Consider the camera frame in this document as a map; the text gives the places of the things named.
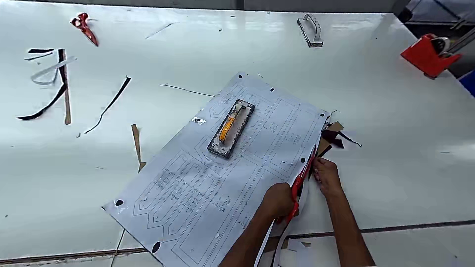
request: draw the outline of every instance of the paper pattern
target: paper pattern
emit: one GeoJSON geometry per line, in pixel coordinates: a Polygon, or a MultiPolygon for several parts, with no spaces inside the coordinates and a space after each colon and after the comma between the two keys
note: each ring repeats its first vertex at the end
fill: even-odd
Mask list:
{"type": "Polygon", "coordinates": [[[238,73],[190,116],[205,123],[190,120],[103,208],[149,251],[160,242],[153,255],[166,267],[216,267],[267,189],[292,184],[328,115],[238,73]],[[206,148],[237,98],[256,109],[226,160],[206,148]]]}

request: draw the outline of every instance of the hand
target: hand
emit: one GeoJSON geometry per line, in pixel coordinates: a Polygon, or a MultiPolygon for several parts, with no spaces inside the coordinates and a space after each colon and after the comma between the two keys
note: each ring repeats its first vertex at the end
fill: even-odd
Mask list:
{"type": "Polygon", "coordinates": [[[314,176],[320,184],[320,191],[325,197],[343,192],[336,164],[324,158],[313,160],[314,176]]]}
{"type": "Polygon", "coordinates": [[[271,186],[266,194],[259,209],[265,212],[273,219],[281,216],[287,216],[294,208],[292,199],[292,190],[286,182],[276,183],[271,186]]]}

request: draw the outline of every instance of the scissors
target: scissors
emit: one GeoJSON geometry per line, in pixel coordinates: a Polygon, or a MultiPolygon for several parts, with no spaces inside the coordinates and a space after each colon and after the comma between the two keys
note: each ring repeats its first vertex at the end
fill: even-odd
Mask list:
{"type": "MultiPolygon", "coordinates": [[[[302,194],[302,186],[304,185],[304,180],[308,176],[310,168],[312,166],[312,162],[314,161],[315,154],[316,154],[316,145],[313,146],[312,153],[310,154],[310,158],[307,160],[307,164],[305,167],[302,169],[302,171],[297,175],[297,178],[295,179],[294,183],[292,184],[291,190],[292,190],[292,199],[294,200],[294,208],[292,211],[287,215],[285,218],[285,222],[287,225],[289,224],[290,220],[297,214],[298,208],[299,208],[299,199],[300,195],[302,194]]],[[[277,219],[277,223],[280,223],[282,221],[282,218],[277,219]]]]}
{"type": "Polygon", "coordinates": [[[86,35],[86,37],[89,39],[89,41],[91,41],[95,46],[98,47],[99,42],[97,42],[97,39],[94,33],[92,33],[91,29],[86,23],[87,17],[88,17],[87,13],[81,13],[77,16],[77,19],[74,18],[71,20],[71,24],[73,24],[74,27],[80,29],[84,33],[84,35],[86,35]]]}

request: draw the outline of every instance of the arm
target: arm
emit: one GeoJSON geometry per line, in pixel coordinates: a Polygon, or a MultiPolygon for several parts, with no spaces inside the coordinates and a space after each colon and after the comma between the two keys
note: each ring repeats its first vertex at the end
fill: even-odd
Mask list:
{"type": "Polygon", "coordinates": [[[246,230],[236,240],[219,267],[252,267],[272,221],[290,213],[294,207],[288,183],[271,186],[246,230]]]}
{"type": "Polygon", "coordinates": [[[336,164],[326,159],[316,158],[313,168],[317,170],[314,175],[327,200],[340,265],[342,267],[375,266],[343,192],[336,164]]]}

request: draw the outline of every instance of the white table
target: white table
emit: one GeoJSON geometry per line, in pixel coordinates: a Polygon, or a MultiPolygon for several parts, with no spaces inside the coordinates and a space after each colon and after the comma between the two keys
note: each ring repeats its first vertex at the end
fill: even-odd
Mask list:
{"type": "MultiPolygon", "coordinates": [[[[392,14],[315,14],[322,48],[306,46],[302,16],[1,0],[0,259],[116,249],[122,228],[100,206],[137,172],[130,125],[141,128],[147,162],[210,99],[159,84],[212,95],[238,71],[338,110],[332,121],[363,147],[326,157],[360,228],[475,219],[474,98],[450,73],[430,80],[399,56],[416,39],[392,14]],[[80,12],[94,19],[98,48],[69,23],[80,12]],[[145,39],[171,22],[180,24],[145,39]],[[60,84],[30,81],[57,61],[23,60],[30,48],[78,58],[67,67],[71,125],[63,98],[39,119],[15,118],[60,84]],[[128,87],[84,134],[125,76],[128,87]]],[[[332,230],[316,187],[309,201],[291,234],[332,230]]]]}

